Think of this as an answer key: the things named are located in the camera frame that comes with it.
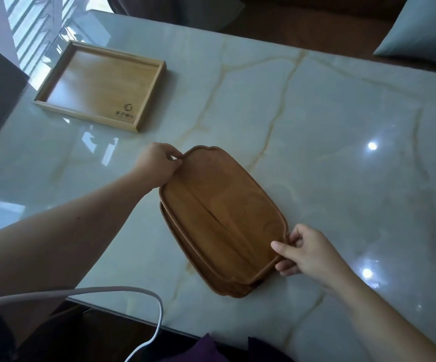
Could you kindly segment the person's left hand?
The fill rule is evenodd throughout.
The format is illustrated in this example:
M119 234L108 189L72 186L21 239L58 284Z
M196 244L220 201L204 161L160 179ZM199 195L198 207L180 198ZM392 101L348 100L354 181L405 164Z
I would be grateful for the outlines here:
M151 143L139 155L132 170L138 182L147 191L161 187L173 174L166 172L166 160L183 159L183 154L168 143Z

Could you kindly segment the person's right hand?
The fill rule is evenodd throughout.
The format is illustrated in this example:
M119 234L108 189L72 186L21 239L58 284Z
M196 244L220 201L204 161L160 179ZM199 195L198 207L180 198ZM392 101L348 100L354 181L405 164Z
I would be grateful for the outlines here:
M305 274L330 291L348 293L356 275L325 235L304 224L297 224L288 236L289 245L296 242L298 260L283 259L275 265L283 277Z

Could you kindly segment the brown scalloped wooden tray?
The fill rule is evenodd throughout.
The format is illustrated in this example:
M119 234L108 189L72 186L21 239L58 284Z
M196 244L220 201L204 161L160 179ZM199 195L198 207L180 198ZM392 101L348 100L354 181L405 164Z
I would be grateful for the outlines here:
M188 243L184 235L180 232L174 221L171 219L170 215L167 213L165 207L160 202L160 210L161 214L173 234L175 240L180 246L181 250L187 257L189 263L192 267L197 271L203 281L207 284L207 286L216 294L220 296L230 296L233 298L244 298L252 291L254 291L257 287L265 282L268 278L269 274L265 274L265 276L251 285L240 284L237 282L224 281L221 280L213 271L204 263L204 261L197 255L196 251L191 247Z
M288 243L287 220L226 151L194 146L159 188L161 205L191 249L218 279L263 280L280 260L270 243Z

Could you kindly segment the person's left forearm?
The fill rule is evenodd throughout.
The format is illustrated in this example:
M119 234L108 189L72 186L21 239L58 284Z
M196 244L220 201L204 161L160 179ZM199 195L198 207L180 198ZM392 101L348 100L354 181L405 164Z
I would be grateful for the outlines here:
M157 181L131 172L79 198L0 229L0 306L65 297Z

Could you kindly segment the person's right forearm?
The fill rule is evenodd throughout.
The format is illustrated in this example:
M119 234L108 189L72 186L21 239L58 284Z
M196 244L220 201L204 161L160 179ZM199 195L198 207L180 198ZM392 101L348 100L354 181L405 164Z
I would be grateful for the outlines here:
M436 344L353 271L332 273L329 287L348 310L374 362L436 362Z

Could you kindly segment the light rectangular wooden tray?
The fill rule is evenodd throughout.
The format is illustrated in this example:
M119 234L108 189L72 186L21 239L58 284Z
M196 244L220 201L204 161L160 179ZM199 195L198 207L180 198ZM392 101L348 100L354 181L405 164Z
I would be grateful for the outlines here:
M138 132L165 61L70 41L34 98L48 111Z

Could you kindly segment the purple cloth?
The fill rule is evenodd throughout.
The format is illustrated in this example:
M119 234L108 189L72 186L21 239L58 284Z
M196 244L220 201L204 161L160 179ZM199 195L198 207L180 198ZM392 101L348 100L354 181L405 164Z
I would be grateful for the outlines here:
M173 362L295 362L284 352L255 337L248 337L245 356L228 358L218 350L215 341L205 335L188 351L173 358Z

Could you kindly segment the dark brown sofa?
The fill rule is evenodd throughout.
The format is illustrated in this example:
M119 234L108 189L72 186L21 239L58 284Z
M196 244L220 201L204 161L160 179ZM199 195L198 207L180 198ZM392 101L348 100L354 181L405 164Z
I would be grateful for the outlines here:
M407 0L107 0L114 13L372 59Z

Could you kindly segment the grey-blue cushion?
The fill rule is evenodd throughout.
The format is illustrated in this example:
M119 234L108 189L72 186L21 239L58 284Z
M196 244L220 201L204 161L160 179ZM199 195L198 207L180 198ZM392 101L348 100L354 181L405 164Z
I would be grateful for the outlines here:
M373 54L436 63L436 0L407 0Z

